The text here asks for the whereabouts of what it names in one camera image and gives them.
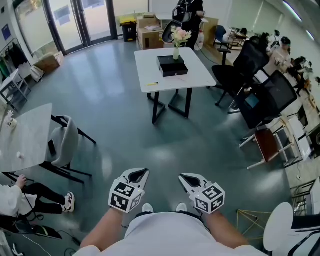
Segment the glass door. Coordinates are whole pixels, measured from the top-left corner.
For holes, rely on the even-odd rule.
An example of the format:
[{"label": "glass door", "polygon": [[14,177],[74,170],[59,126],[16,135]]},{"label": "glass door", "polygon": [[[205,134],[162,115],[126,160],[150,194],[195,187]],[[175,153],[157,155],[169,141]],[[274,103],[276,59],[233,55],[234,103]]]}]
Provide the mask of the glass door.
[{"label": "glass door", "polygon": [[117,38],[112,0],[44,0],[64,54]]},{"label": "glass door", "polygon": [[80,0],[79,9],[91,45],[111,39],[106,0]]},{"label": "glass door", "polygon": [[48,0],[48,12],[54,22],[57,37],[65,53],[88,46],[73,0]]}]

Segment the hanging clothes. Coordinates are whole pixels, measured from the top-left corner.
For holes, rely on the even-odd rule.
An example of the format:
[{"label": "hanging clothes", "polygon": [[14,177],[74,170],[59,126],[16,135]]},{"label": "hanging clothes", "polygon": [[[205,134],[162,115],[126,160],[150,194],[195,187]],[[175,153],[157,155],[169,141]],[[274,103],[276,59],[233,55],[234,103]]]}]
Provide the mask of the hanging clothes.
[{"label": "hanging clothes", "polygon": [[10,74],[12,74],[16,70],[16,67],[15,67],[14,62],[12,61],[12,59],[9,55],[8,50],[5,51],[4,62],[6,64],[6,67],[9,70]]},{"label": "hanging clothes", "polygon": [[10,72],[7,68],[7,65],[4,61],[4,58],[0,58],[0,71],[2,73],[2,81],[6,80],[10,76]]},{"label": "hanging clothes", "polygon": [[15,43],[12,43],[12,45],[12,49],[9,48],[9,56],[11,57],[13,64],[17,69],[20,65],[27,63],[28,60],[19,46],[17,46]]}]

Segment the flower vase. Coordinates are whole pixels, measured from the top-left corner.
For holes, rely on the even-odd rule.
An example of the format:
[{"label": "flower vase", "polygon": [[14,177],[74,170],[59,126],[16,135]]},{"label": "flower vase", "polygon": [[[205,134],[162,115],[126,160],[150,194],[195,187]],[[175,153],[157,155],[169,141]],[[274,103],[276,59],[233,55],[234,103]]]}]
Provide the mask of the flower vase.
[{"label": "flower vase", "polygon": [[173,59],[176,61],[177,59],[179,59],[179,48],[175,47],[173,50]]},{"label": "flower vase", "polygon": [[17,120],[13,118],[12,122],[9,126],[12,130],[14,130],[16,128],[17,124],[18,124]]}]

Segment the ceiling light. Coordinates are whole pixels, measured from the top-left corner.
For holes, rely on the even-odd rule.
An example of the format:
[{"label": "ceiling light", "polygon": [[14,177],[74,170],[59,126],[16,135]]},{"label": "ceiling light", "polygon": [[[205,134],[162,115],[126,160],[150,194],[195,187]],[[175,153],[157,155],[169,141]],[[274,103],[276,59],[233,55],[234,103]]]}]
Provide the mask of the ceiling light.
[{"label": "ceiling light", "polygon": [[299,17],[299,15],[295,12],[295,10],[285,1],[283,1],[283,4],[287,9],[293,14],[293,16],[300,22],[302,22],[302,19]]},{"label": "ceiling light", "polygon": [[314,41],[315,40],[315,38],[314,38],[314,36],[307,30],[306,31],[306,33],[309,35],[309,37]]}]

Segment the door frame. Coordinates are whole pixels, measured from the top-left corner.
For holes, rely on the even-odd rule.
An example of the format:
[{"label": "door frame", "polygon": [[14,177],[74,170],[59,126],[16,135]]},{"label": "door frame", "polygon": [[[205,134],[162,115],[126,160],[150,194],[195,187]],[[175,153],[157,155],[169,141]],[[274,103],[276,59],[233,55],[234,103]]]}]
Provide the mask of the door frame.
[{"label": "door frame", "polygon": [[117,25],[116,25],[116,17],[115,17],[115,10],[114,10],[114,3],[113,0],[105,0],[106,3],[106,10],[108,14],[108,21],[109,21],[109,28],[110,28],[110,36],[102,37],[96,40],[91,40],[89,30],[86,23],[86,17],[84,14],[82,1],[81,0],[70,0],[71,7],[72,7],[72,13],[70,15],[73,15],[76,21],[77,30],[81,39],[82,44],[73,47],[71,49],[66,50],[63,42],[61,40],[61,37],[59,35],[54,17],[53,12],[50,6],[50,0],[42,0],[43,9],[45,12],[45,15],[47,17],[47,22],[50,28],[50,32],[52,34],[54,43],[58,50],[61,50],[63,55],[68,55],[73,52],[79,51],[81,49],[100,44],[109,40],[115,40],[118,39],[118,33],[117,33]]}]

